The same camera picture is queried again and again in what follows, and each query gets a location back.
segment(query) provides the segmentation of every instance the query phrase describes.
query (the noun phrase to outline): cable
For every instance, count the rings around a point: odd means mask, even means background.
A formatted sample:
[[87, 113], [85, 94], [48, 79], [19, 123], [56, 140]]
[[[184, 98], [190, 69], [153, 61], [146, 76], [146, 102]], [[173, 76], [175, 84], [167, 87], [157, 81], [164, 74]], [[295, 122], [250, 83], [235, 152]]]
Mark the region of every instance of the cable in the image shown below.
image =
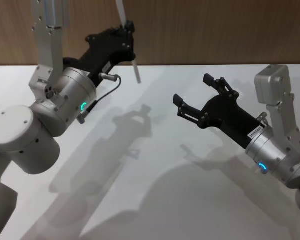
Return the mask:
[[114, 88], [112, 89], [111, 91], [109, 91], [108, 93], [106, 93], [105, 95], [103, 95], [102, 97], [100, 97], [98, 100], [95, 100], [85, 111], [90, 113], [92, 111], [92, 109], [94, 109], [94, 107], [102, 100], [104, 99], [105, 97], [109, 96], [110, 94], [112, 94], [115, 90], [117, 90], [120, 85], [121, 85], [121, 77], [119, 75], [114, 75], [115, 77], [117, 77], [119, 79], [119, 84]]

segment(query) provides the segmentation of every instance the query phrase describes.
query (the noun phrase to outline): white strip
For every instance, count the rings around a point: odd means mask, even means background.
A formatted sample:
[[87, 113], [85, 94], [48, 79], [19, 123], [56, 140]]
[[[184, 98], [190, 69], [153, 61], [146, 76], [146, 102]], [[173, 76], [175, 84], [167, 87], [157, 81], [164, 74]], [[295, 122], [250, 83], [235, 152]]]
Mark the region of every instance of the white strip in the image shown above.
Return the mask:
[[[127, 17], [126, 17], [124, 2], [123, 2], [123, 0], [115, 0], [115, 3], [116, 3], [116, 8], [118, 9], [118, 12], [119, 12], [119, 17], [120, 17], [120, 20], [121, 20], [121, 24], [122, 24], [123, 27], [125, 27], [125, 25], [127, 23]], [[138, 84], [140, 84], [141, 83], [141, 77], [140, 77], [140, 72], [139, 72], [139, 69], [138, 69], [138, 64], [137, 64], [136, 59], [134, 59], [132, 61], [132, 65], [133, 65], [136, 81], [137, 81]]]
[[248, 137], [253, 139], [262, 129], [264, 129], [262, 126], [257, 126], [252, 132], [248, 134]]

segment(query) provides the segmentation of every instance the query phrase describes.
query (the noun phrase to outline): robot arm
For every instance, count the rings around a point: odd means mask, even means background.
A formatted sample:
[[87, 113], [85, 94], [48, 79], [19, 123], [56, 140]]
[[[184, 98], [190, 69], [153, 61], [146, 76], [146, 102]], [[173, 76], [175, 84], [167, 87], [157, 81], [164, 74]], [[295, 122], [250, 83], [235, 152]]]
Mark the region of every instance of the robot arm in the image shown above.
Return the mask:
[[254, 118], [238, 106], [238, 92], [223, 77], [214, 80], [205, 74], [203, 82], [216, 89], [219, 95], [209, 100], [201, 111], [174, 95], [178, 116], [196, 123], [201, 129], [221, 129], [245, 149], [263, 174], [270, 172], [288, 188], [298, 189], [296, 202], [300, 208], [300, 129], [296, 124], [295, 96], [291, 93], [288, 67], [270, 65], [254, 79], [258, 101], [266, 104], [272, 127], [265, 112]]
[[[134, 24], [110, 28], [86, 37], [88, 51], [80, 58], [63, 58], [62, 30], [67, 23], [66, 0], [32, 0], [38, 65], [29, 86], [35, 96], [30, 107], [12, 106], [0, 112], [0, 178], [10, 161], [28, 174], [51, 168], [60, 154], [61, 136], [82, 113], [96, 105], [96, 87], [121, 62], [135, 59]], [[18, 193], [0, 183], [0, 233], [11, 217]]]

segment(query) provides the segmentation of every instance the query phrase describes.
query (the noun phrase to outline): green led light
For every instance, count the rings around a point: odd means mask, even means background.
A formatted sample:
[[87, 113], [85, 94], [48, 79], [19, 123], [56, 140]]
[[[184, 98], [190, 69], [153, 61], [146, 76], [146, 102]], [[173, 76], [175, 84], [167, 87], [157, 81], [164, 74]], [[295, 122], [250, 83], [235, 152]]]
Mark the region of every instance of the green led light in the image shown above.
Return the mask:
[[84, 102], [84, 103], [81, 104], [81, 111], [85, 110], [86, 105], [87, 105], [86, 102]]

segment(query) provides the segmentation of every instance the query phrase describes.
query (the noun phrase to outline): white table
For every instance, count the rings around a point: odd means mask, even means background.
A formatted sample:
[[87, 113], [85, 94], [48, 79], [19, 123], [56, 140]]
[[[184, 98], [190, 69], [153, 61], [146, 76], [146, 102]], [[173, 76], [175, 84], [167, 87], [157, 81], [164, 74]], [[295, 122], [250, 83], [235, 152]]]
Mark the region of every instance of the white table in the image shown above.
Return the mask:
[[[57, 138], [61, 155], [39, 175], [12, 163], [2, 182], [18, 192], [0, 240], [300, 240], [294, 190], [262, 175], [219, 130], [177, 117], [173, 95], [201, 109], [225, 77], [257, 117], [254, 77], [266, 65], [116, 67], [122, 86]], [[289, 65], [300, 127], [300, 65]], [[0, 110], [30, 106], [33, 66], [0, 67]], [[104, 82], [99, 97], [115, 83]]]

